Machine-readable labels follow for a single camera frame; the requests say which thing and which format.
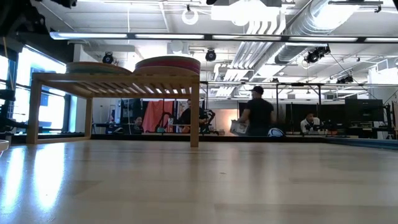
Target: fluorescent light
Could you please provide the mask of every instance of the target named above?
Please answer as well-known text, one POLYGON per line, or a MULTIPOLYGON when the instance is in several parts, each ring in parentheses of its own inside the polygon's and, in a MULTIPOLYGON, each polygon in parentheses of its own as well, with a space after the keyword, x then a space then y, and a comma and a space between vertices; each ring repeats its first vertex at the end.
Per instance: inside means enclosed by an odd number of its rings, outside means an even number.
POLYGON ((213 35, 214 40, 262 40, 262 41, 277 41, 279 36, 263 36, 263 35, 213 35))
POLYGON ((365 42, 398 42, 397 37, 368 37, 365 42))
POLYGON ((355 42, 357 37, 290 37, 293 41, 355 42))
POLYGON ((286 43, 286 46, 304 46, 304 47, 327 47, 328 44, 314 44, 314 43, 286 43))
POLYGON ((104 34, 104 33, 62 33, 51 32, 51 38, 54 40, 68 40, 68 39, 125 39, 127 34, 104 34))
POLYGON ((200 34, 136 34, 136 39, 204 39, 200 34))

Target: wooden surface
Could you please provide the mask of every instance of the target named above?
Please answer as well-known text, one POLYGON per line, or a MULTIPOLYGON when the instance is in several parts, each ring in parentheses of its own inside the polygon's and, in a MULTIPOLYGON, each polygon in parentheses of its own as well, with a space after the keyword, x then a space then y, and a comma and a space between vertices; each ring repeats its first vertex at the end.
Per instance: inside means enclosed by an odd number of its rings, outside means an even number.
POLYGON ((398 223, 397 155, 297 143, 12 146, 0 158, 0 223, 398 223))

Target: ceiling light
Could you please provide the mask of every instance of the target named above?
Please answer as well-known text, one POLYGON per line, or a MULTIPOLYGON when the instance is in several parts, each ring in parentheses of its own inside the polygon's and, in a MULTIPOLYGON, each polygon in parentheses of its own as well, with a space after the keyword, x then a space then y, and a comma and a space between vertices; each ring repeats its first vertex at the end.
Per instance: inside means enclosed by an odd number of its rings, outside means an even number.
POLYGON ((398 37, 368 37, 365 42, 398 42, 398 37))
POLYGON ((200 34, 136 34, 136 39, 180 39, 180 40, 203 40, 200 34))
POLYGON ((54 40, 127 38, 127 34, 78 33, 78 32, 76 33, 51 32, 50 36, 54 40))
POLYGON ((184 11, 182 12, 181 19, 182 19, 182 21, 183 21, 185 24, 187 24, 187 25, 194 25, 194 24, 197 23, 198 20, 199 20, 198 11, 196 11, 196 10, 194 10, 194 9, 190 9, 190 8, 189 8, 189 5, 187 5, 186 10, 184 10, 184 11), (193 12, 193 17, 192 17, 191 19, 188 19, 188 18, 187 18, 187 13, 188 13, 188 12, 193 12))
POLYGON ((214 40, 261 40, 261 41, 278 41, 279 36, 269 35, 213 35, 214 40))
POLYGON ((290 37, 289 40, 294 41, 312 41, 312 42, 355 42, 357 37, 290 37))
POLYGON ((328 44, 316 44, 316 43, 286 43, 286 46, 297 46, 297 47, 326 47, 328 44))

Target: white object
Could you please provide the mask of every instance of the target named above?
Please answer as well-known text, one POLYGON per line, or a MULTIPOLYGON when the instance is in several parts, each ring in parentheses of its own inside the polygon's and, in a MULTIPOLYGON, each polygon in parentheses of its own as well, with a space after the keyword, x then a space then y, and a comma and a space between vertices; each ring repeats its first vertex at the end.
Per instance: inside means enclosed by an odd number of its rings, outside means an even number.
POLYGON ((170 48, 174 54, 180 54, 184 48, 184 43, 181 40, 173 40, 170 43, 170 48))
POLYGON ((248 125, 244 123, 240 123, 236 120, 231 120, 231 128, 229 131, 233 134, 246 134, 248 130, 248 125))
POLYGON ((182 15, 181 15, 182 21, 183 21, 185 24, 187 24, 187 25, 194 25, 194 24, 197 23, 198 20, 199 20, 198 11, 196 11, 196 10, 194 10, 194 9, 191 9, 191 12, 193 12, 193 17, 192 17, 191 19, 188 19, 188 18, 187 18, 188 10, 184 10, 184 11, 182 12, 182 15))
POLYGON ((268 137, 283 137, 285 134, 278 128, 271 128, 268 131, 268 137))

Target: man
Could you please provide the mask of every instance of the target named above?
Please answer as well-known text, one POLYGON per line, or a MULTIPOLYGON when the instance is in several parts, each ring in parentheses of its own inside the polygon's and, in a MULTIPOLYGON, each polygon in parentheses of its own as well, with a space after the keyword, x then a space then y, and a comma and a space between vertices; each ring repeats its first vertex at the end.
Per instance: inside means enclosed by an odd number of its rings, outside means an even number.
MULTIPOLYGON (((182 112, 180 118, 178 119, 178 124, 191 124, 191 100, 187 101, 188 103, 188 108, 182 112)), ((207 114, 205 113, 205 110, 199 107, 199 125, 203 125, 207 122, 207 114)))
POLYGON ((314 131, 314 125, 321 125, 319 118, 313 116, 313 113, 307 114, 304 120, 301 121, 301 132, 302 134, 308 134, 310 131, 314 131))
POLYGON ((132 126, 132 134, 142 134, 144 132, 144 128, 142 127, 142 118, 139 116, 134 121, 132 126))
POLYGON ((261 86, 255 86, 251 90, 252 99, 248 101, 246 109, 238 119, 240 123, 249 121, 249 136, 267 136, 269 126, 275 123, 274 107, 262 99, 263 93, 264 89, 261 86))

